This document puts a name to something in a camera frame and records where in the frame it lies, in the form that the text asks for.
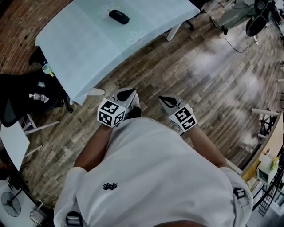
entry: white floor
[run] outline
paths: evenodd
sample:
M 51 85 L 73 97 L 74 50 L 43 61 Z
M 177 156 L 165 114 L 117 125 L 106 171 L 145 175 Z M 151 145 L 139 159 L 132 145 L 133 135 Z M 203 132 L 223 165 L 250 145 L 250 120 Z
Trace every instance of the white floor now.
M 16 194 L 17 191 L 11 189 L 7 185 L 6 180 L 0 180 L 0 197 L 4 192 L 12 192 Z M 0 221 L 5 227 L 32 227 L 34 223 L 30 220 L 30 212 L 33 210 L 34 203 L 27 197 L 26 194 L 21 192 L 17 199 L 21 205 L 21 213 L 18 217 L 10 216 L 3 208 L 2 203 L 0 202 Z

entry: flower pattern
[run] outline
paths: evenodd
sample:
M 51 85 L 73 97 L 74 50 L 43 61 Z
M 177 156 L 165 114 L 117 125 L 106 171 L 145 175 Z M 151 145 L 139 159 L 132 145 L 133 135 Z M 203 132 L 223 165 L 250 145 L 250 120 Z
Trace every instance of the flower pattern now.
M 108 16 L 110 11 L 112 11 L 114 9 L 119 9 L 119 6 L 115 6 L 114 3 L 109 4 L 109 5 L 103 5 L 102 10 L 99 11 L 98 14 L 101 14 L 103 16 L 103 18 L 105 18 L 106 16 Z
M 126 42 L 128 44 L 134 44 L 140 45 L 142 43 L 143 37 L 146 35 L 146 32 L 144 30 L 141 30 L 140 32 L 131 31 L 130 36 L 131 38 L 128 39 Z

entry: desk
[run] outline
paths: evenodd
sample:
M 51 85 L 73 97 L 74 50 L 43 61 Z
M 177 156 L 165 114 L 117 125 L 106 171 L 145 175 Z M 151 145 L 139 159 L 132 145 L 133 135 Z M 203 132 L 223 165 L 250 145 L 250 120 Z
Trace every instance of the desk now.
M 126 25 L 108 16 L 117 9 Z M 58 81 L 71 100 L 83 104 L 90 90 L 133 53 L 200 10 L 188 0 L 74 0 L 37 35 Z
M 14 166 L 19 171 L 30 141 L 17 121 L 11 127 L 1 125 L 0 137 Z
M 259 157 L 261 154 L 266 154 L 267 150 L 270 149 L 269 154 L 276 157 L 283 145 L 283 113 L 258 109 L 252 109 L 252 112 L 277 116 L 277 119 L 264 143 L 261 145 L 249 164 L 242 171 L 241 176 L 245 181 L 249 181 L 256 173 L 257 166 L 260 163 Z

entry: water bottle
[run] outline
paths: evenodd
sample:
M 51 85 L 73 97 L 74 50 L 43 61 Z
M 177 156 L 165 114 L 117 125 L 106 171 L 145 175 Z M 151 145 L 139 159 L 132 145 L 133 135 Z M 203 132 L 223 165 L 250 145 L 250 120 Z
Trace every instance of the water bottle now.
M 33 98 L 34 100 L 41 100 L 41 101 L 43 101 L 44 103 L 46 103 L 46 102 L 49 100 L 49 98 L 46 97 L 46 96 L 43 95 L 43 94 L 34 93 L 34 94 L 29 94 L 28 96 L 29 96 L 30 98 Z

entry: white t-shirt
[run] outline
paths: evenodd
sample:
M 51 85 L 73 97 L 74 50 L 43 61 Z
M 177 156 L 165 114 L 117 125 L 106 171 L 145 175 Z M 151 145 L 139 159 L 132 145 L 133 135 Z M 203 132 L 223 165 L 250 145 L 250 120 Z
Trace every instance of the white t-shirt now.
M 238 221 L 233 187 L 247 194 L 248 212 Z M 113 130 L 106 156 L 96 168 L 70 170 L 54 223 L 64 226 L 66 214 L 77 210 L 89 227 L 152 227 L 177 220 L 239 227 L 250 216 L 252 200 L 233 170 L 217 168 L 168 127 L 135 118 Z

